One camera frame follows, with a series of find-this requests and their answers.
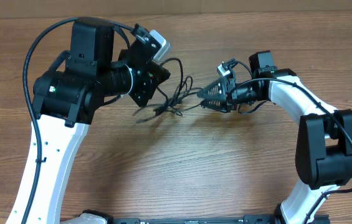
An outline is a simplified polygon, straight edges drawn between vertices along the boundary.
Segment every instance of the robotic claw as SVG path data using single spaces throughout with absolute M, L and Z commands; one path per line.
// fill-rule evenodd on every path
M 62 52 L 34 84 L 33 103 L 31 107 L 28 105 L 32 117 L 29 155 L 7 223 L 59 223 L 70 170 L 94 112 L 114 102 L 104 102 L 104 97 L 129 94 L 138 106 L 145 106 L 158 85 L 170 76 L 157 64 L 168 53 L 170 45 L 155 30 L 148 32 L 138 24 L 131 28 L 96 18 L 66 22 L 70 21 L 74 21 L 70 51 Z M 125 37 L 120 27 L 130 30 L 136 40 L 131 46 L 127 40 L 128 49 L 121 51 L 117 62 L 112 62 L 114 32 Z M 39 36 L 37 43 L 44 35 Z M 59 72 L 57 69 L 63 61 L 65 71 Z M 300 179 L 274 214 L 140 220 L 113 218 L 85 210 L 79 217 L 61 223 L 330 223 L 327 215 L 314 214 L 327 195 L 344 193 L 337 189 L 352 178 L 352 111 L 339 111 L 318 99 L 294 72 L 278 69 L 269 51 L 253 54 L 249 62 L 250 69 L 234 59 L 223 62 L 217 67 L 221 77 L 197 96 L 204 99 L 203 107 L 223 113 L 236 110 L 240 104 L 269 100 L 284 108 L 299 125 L 295 163 Z M 236 82 L 233 68 L 237 64 L 250 71 L 251 80 Z M 339 141 L 335 146 L 325 146 L 325 138 Z

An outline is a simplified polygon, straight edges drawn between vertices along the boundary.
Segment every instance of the tabletop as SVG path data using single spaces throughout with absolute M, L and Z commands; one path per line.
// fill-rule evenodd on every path
M 194 86 L 218 77 L 216 66 L 235 57 L 245 63 L 271 50 L 278 68 L 291 68 L 323 101 L 352 109 L 352 11 L 268 12 L 180 16 L 112 16 L 108 19 L 155 29 L 171 42 L 169 57 L 183 61 Z M 21 71 L 34 39 L 61 18 L 0 20 L 0 223 L 16 199 L 31 137 Z M 29 67 L 29 86 L 70 47 L 71 24 L 47 35 Z M 125 48 L 116 38 L 114 58 Z M 179 82 L 176 62 L 161 89 Z M 249 78 L 236 68 L 239 82 Z M 162 103 L 155 93 L 151 103 Z M 182 107 L 199 102 L 195 96 Z M 251 115 L 195 108 L 183 117 L 153 114 L 130 97 L 95 113 L 70 174 L 63 219 L 84 209 L 114 217 L 240 217 L 272 213 L 295 185 L 298 127 L 277 105 Z M 352 180 L 346 187 L 352 187 Z M 332 195 L 319 210 L 333 223 L 352 223 L 352 194 Z

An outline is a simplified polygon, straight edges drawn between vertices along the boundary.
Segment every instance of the white arm segment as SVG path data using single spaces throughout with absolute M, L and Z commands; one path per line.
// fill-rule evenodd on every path
M 278 79 L 296 83 L 298 86 L 303 87 L 330 113 L 333 113 L 334 110 L 337 110 L 334 106 L 326 104 L 324 101 L 315 96 L 300 82 L 298 77 L 287 75 L 284 77 L 278 77 Z M 270 81 L 269 99 L 273 103 L 280 105 L 298 125 L 302 115 L 308 115 L 312 113 L 319 115 L 324 114 L 324 112 L 317 108 L 302 91 L 288 84 Z
M 70 170 L 89 125 L 76 123 L 73 128 L 68 128 L 65 127 L 65 120 L 47 115 L 42 115 L 37 122 L 42 140 L 42 159 L 46 158 L 46 161 L 41 164 L 39 183 L 27 223 L 58 224 Z M 32 189 L 36 157 L 36 135 L 32 124 L 29 155 L 7 224 L 21 223 Z
M 303 86 L 298 77 L 287 75 L 284 77 L 278 77 L 278 79 L 296 83 L 297 85 L 303 87 L 330 113 L 337 110 L 334 106 L 328 105 L 324 101 L 320 100 L 310 90 Z M 291 85 L 270 81 L 269 98 L 272 102 L 280 105 L 298 125 L 302 115 L 312 113 L 319 115 L 324 114 L 324 112 L 317 108 L 303 92 Z M 337 185 L 328 185 L 320 187 L 318 190 L 312 190 L 307 184 L 304 184 L 300 179 L 298 179 L 298 182 L 293 188 L 288 199 L 283 201 L 281 204 L 281 213 L 286 224 L 302 224 L 307 213 L 321 196 L 322 192 L 336 190 L 338 188 L 339 186 Z M 325 199 L 323 199 L 319 206 L 317 206 L 317 209 L 311 215 L 308 223 L 314 220 L 314 214 L 321 207 L 324 201 Z

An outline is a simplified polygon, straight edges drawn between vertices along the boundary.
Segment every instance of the silver metal part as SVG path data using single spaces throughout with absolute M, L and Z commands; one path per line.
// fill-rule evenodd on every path
M 159 63 L 161 59 L 169 53 L 169 51 L 171 50 L 171 46 L 170 43 L 165 38 L 163 38 L 162 35 L 160 35 L 156 30 L 151 30 L 150 34 L 160 44 L 158 52 L 152 59 L 154 62 Z
M 230 70 L 224 70 L 222 65 L 217 66 L 217 72 L 222 77 L 231 74 Z

